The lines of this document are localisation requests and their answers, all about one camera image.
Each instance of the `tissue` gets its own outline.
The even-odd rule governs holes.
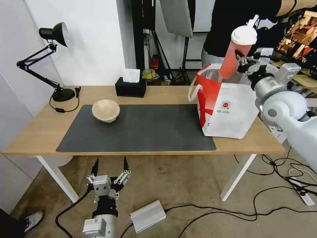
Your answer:
[[[138,83],[140,80],[140,70],[139,69],[123,69],[122,70],[123,81],[130,83]]]

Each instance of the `fire extinguisher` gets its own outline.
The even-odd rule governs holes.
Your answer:
[[[156,70],[159,68],[159,56],[153,55],[152,61],[151,61],[151,68]]]

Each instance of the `lamp shade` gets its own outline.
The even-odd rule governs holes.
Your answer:
[[[63,46],[69,46],[68,30],[64,22],[56,24],[53,28],[40,28],[39,34],[43,39],[55,40]]]

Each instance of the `bag handle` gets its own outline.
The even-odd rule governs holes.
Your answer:
[[[200,84],[198,84],[198,85],[196,86],[196,88],[195,88],[195,90],[194,90],[192,96],[190,96],[190,94],[192,93],[194,84],[195,84],[195,82],[196,82],[196,79],[197,79],[197,77],[194,78],[194,80],[192,81],[192,83],[191,83],[191,85],[190,85],[190,87],[189,87],[188,96],[187,96],[188,101],[193,101],[193,100],[196,98],[196,96],[197,96],[198,90],[202,89],[202,86],[201,86]]]

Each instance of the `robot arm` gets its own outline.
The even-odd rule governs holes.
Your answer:
[[[83,234],[88,238],[115,238],[118,217],[116,200],[119,199],[118,192],[123,189],[130,178],[131,171],[128,168],[126,157],[123,172],[119,177],[95,176],[97,171],[98,161],[93,166],[91,175],[87,176],[96,193],[94,203],[97,203],[97,209],[92,213],[92,219],[85,220]],[[110,195],[111,189],[116,192],[114,196]]]
[[[272,52],[273,49],[260,48],[253,57],[236,52],[238,71],[251,81],[263,121],[282,128],[291,147],[317,171],[317,117],[308,116],[307,102],[302,95],[286,88],[300,67],[286,63],[277,69],[269,64]]]

